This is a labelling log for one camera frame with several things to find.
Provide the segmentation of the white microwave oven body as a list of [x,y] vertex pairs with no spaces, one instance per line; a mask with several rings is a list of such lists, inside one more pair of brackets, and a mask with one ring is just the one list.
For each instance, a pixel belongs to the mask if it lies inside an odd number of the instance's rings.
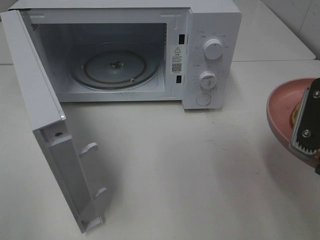
[[[184,109],[218,109],[223,104],[242,14],[231,0],[19,0],[7,11],[27,12],[37,24],[37,43],[48,62],[49,80],[61,102],[180,101]],[[203,44],[223,41],[222,55],[207,59]],[[182,74],[171,73],[172,45],[185,46]],[[81,57],[129,50],[156,57],[156,74],[124,89],[98,90],[77,82],[70,66]],[[212,89],[199,85],[205,71],[216,74]],[[208,94],[211,102],[198,105]]]

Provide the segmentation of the white warning label sticker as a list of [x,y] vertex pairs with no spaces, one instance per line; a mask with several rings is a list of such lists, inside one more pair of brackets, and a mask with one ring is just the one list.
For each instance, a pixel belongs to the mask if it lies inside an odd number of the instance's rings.
[[172,74],[182,74],[186,49],[183,44],[172,45],[170,50],[170,70]]

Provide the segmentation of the white timer knob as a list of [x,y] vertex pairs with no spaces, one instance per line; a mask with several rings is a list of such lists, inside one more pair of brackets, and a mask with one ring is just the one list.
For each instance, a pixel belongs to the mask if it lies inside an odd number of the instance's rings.
[[198,77],[198,83],[203,89],[213,89],[217,82],[217,76],[213,71],[204,71]]

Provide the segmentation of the white microwave door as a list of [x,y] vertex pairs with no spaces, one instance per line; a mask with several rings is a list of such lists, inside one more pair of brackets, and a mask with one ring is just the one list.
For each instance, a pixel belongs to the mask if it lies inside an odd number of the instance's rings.
[[9,10],[1,20],[34,137],[82,233],[103,223],[97,196],[88,186],[81,158],[98,148],[92,142],[76,150],[66,115],[50,82],[40,27],[27,12]]

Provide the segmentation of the glass microwave turntable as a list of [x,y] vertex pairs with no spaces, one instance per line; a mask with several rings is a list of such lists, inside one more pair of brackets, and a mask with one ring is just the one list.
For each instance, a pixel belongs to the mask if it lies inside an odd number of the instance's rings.
[[81,85],[96,90],[132,88],[151,79],[160,60],[130,50],[108,50],[83,56],[70,65],[70,74]]

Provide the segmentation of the upper white power knob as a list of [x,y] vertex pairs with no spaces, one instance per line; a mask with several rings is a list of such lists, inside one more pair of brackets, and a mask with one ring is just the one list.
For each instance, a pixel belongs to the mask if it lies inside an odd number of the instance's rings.
[[218,59],[224,51],[224,43],[217,37],[211,37],[203,43],[203,53],[209,60]]

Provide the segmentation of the round white door button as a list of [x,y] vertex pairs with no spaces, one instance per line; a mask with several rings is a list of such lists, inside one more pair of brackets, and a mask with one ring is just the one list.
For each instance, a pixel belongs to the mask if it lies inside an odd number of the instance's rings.
[[211,96],[209,94],[201,94],[196,98],[196,103],[199,106],[207,106],[211,102]]

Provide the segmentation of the pink round plate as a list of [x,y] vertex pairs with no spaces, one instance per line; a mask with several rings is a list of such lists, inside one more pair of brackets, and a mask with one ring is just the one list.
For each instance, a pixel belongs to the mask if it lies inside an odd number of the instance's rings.
[[[289,148],[293,128],[290,125],[290,116],[295,106],[301,102],[307,87],[316,78],[298,78],[290,80],[275,88],[268,97],[266,105],[267,121],[271,131],[277,140],[289,152]],[[320,150],[315,158],[306,160],[298,155],[295,157],[314,168],[314,171],[320,173]]]

